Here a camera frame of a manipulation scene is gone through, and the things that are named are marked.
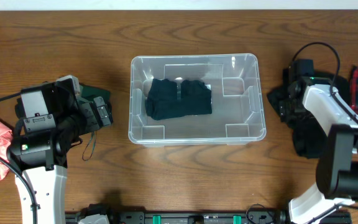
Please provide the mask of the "green garment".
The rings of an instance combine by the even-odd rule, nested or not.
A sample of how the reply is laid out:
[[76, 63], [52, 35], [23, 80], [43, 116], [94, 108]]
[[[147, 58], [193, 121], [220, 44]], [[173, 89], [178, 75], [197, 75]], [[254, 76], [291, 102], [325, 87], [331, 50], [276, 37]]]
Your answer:
[[91, 101], [99, 96], [102, 97], [105, 102], [110, 100], [111, 93], [108, 90], [94, 87], [94, 86], [84, 85], [82, 83], [80, 84], [80, 88], [81, 88], [81, 97], [86, 100]]

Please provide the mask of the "dark navy garment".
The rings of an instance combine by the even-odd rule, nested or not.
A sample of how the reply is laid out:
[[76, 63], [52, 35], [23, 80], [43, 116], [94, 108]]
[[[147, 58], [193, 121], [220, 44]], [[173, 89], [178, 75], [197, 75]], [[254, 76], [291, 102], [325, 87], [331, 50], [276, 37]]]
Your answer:
[[199, 80], [152, 81], [145, 112], [154, 120], [212, 113], [212, 92]]

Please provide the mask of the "black garment pile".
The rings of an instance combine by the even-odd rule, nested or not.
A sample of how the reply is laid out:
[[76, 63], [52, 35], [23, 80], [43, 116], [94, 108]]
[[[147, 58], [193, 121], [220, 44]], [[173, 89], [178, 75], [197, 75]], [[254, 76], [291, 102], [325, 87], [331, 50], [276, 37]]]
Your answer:
[[[287, 68], [283, 70], [283, 82], [286, 80], [291, 82]], [[305, 119], [282, 121], [293, 130], [293, 145], [301, 157], [319, 158], [326, 146], [331, 125], [344, 116], [343, 110], [329, 96], [329, 87], [329, 82], [308, 86], [302, 101], [306, 109]], [[284, 98], [283, 84], [268, 93], [267, 98], [279, 115], [278, 102]]]

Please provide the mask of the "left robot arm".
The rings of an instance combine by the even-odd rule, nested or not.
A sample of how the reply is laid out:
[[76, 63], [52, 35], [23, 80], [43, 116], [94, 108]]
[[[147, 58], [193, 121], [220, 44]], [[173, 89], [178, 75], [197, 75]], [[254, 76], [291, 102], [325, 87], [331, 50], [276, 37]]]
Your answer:
[[45, 82], [21, 90], [10, 164], [23, 223], [65, 223], [67, 153], [81, 136], [113, 123], [110, 92], [75, 79]]

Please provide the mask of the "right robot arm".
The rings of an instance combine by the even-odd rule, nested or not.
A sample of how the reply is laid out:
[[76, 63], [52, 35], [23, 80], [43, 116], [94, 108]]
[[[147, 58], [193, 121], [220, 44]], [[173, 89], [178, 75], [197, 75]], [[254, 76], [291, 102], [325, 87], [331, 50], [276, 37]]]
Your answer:
[[348, 96], [347, 86], [318, 77], [290, 79], [268, 95], [294, 143], [317, 148], [315, 183], [289, 201], [290, 223], [319, 223], [340, 208], [356, 208], [358, 115]]

